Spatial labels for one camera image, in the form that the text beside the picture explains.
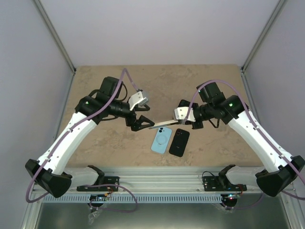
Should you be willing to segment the beige phone case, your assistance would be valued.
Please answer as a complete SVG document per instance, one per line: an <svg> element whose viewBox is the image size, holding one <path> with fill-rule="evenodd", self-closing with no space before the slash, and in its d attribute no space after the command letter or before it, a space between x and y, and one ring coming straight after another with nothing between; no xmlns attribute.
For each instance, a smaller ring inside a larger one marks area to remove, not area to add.
<svg viewBox="0 0 305 229"><path fill-rule="evenodd" d="M179 121L177 120L169 120L164 122L155 123L154 126L149 127L149 129L158 129L158 128L164 128L171 125L178 125Z"/></svg>

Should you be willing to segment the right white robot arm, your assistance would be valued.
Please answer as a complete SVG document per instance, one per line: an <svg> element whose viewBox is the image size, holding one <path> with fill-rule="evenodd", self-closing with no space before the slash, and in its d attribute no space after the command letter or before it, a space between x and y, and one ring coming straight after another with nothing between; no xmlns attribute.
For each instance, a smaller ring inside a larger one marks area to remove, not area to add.
<svg viewBox="0 0 305 229"><path fill-rule="evenodd" d="M235 185L257 186L265 194L277 196L300 175L305 160L301 156L292 156L272 139L238 92L226 98L217 82L210 80L197 86L196 94L204 104L182 102L173 112L174 120L180 124L191 123L193 129L202 128L204 121L212 119L228 125L252 148L263 166L257 169L236 165L225 167L219 172L220 188L230 190Z"/></svg>

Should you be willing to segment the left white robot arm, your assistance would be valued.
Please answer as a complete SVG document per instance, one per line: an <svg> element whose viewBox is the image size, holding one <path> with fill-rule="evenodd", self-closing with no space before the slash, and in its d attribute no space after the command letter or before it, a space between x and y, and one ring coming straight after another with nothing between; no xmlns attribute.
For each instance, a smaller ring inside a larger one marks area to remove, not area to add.
<svg viewBox="0 0 305 229"><path fill-rule="evenodd" d="M66 165L86 135L100 122L120 117L135 132L154 126L154 122L145 116L136 117L138 111L150 110L148 94L137 89L124 102L118 98L124 86L122 80L108 76L99 89L79 101L70 121L52 146L39 159L30 159L26 163L25 168L34 183L55 198L73 187L103 188L106 179L102 170L92 165L68 170Z"/></svg>

